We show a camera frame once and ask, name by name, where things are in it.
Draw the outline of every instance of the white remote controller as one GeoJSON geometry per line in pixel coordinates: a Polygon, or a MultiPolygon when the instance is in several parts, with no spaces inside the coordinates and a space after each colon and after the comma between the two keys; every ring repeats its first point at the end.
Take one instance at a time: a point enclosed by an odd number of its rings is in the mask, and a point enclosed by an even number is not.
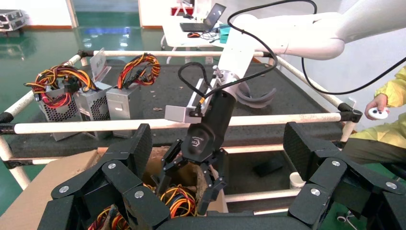
{"type": "Polygon", "coordinates": [[[378,119],[378,120],[382,120],[382,119],[386,119],[388,117],[388,112],[387,112],[388,108],[384,108],[383,111],[379,111],[378,108],[371,108],[368,110],[368,114],[369,116],[378,119]]]}

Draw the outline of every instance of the teal box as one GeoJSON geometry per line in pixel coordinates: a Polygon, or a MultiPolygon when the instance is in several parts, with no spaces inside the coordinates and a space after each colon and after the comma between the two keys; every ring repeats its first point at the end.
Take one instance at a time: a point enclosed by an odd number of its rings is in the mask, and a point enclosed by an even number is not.
{"type": "Polygon", "coordinates": [[[225,44],[227,43],[228,34],[230,33],[231,27],[227,26],[224,28],[220,28],[220,43],[225,44]]]}

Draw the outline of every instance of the colorful wire bundle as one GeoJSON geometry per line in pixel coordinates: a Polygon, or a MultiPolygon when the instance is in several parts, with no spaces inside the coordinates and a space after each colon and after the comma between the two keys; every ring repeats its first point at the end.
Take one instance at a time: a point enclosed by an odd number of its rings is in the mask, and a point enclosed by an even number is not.
{"type": "Polygon", "coordinates": [[[185,191],[180,185],[175,188],[168,189],[161,196],[161,201],[165,205],[169,206],[170,217],[185,217],[185,216],[196,216],[196,201],[194,197],[185,191]],[[167,195],[170,195],[168,200],[164,200],[167,195]]]}
{"type": "Polygon", "coordinates": [[[79,87],[83,86],[83,91],[97,90],[96,85],[90,79],[88,74],[70,65],[62,63],[58,66],[53,66],[38,74],[34,83],[25,83],[25,86],[31,87],[34,92],[34,97],[37,101],[43,100],[50,108],[59,108],[67,105],[72,101],[72,93],[66,92],[56,98],[50,98],[46,94],[47,87],[52,90],[59,89],[57,79],[62,79],[63,82],[77,82],[79,87]]]}
{"type": "Polygon", "coordinates": [[[88,230],[99,230],[101,229],[107,217],[111,215],[111,229],[112,230],[129,230],[130,226],[128,225],[127,221],[125,221],[124,217],[115,209],[114,213],[110,213],[111,207],[106,208],[102,213],[97,216],[97,219],[88,227],[88,230]]]}
{"type": "Polygon", "coordinates": [[[152,85],[159,76],[161,71],[161,65],[159,64],[157,58],[152,54],[144,53],[132,59],[124,67],[118,77],[117,88],[127,88],[131,83],[135,82],[140,85],[152,85]],[[139,69],[134,76],[131,76],[133,68],[142,64],[147,63],[142,69],[139,69]],[[151,66],[151,72],[146,74],[147,67],[151,66]]]}

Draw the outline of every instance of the silver case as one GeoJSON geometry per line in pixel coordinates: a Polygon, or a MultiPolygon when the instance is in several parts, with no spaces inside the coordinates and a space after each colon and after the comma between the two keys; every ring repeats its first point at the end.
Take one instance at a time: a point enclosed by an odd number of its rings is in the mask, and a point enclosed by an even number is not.
{"type": "MultiPolygon", "coordinates": [[[[143,118],[140,85],[133,83],[128,89],[110,89],[106,95],[111,120],[143,118]]],[[[113,135],[115,137],[130,138],[134,132],[135,130],[116,130],[113,131],[113,135]]]]}
{"type": "MultiPolygon", "coordinates": [[[[63,93],[65,93],[63,89],[46,92],[48,97],[51,98],[58,97],[63,93]]],[[[80,116],[79,109],[76,107],[74,98],[72,98],[72,101],[68,105],[57,109],[49,108],[43,101],[39,101],[38,105],[48,122],[82,121],[82,117],[80,116]]],[[[52,136],[54,137],[55,141],[59,141],[77,133],[78,132],[52,133],[52,136]]]]}
{"type": "MultiPolygon", "coordinates": [[[[105,121],[110,120],[109,108],[107,106],[106,92],[110,85],[96,82],[99,91],[89,90],[75,93],[76,106],[78,107],[83,121],[105,121]]],[[[97,140],[103,139],[111,134],[111,131],[84,132],[86,135],[97,140]]]]}
{"type": "Polygon", "coordinates": [[[9,32],[26,25],[21,10],[0,10],[0,32],[9,32]]]}

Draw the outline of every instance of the green floor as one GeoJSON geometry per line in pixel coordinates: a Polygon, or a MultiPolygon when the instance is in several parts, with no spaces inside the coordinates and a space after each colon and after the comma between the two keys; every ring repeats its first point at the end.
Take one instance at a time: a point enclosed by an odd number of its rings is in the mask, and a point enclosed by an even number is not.
{"type": "MultiPolygon", "coordinates": [[[[23,83],[33,81],[37,73],[52,65],[71,58],[79,49],[99,50],[160,50],[161,30],[144,30],[139,27],[137,14],[78,12],[81,27],[72,31],[26,31],[20,37],[0,37],[0,111],[4,111],[28,92],[23,83]]],[[[171,63],[182,63],[184,59],[173,58],[171,63]]],[[[36,113],[31,104],[15,119],[25,121],[36,113]]],[[[392,176],[380,165],[371,165],[378,172],[392,176]]],[[[43,166],[25,167],[33,179],[43,166]]],[[[0,164],[0,214],[20,194],[21,189],[3,164],[0,164]]],[[[335,220],[336,212],[345,212],[334,205],[324,222],[323,229],[352,229],[348,224],[335,220]]],[[[353,221],[359,230],[362,223],[353,221]]]]}

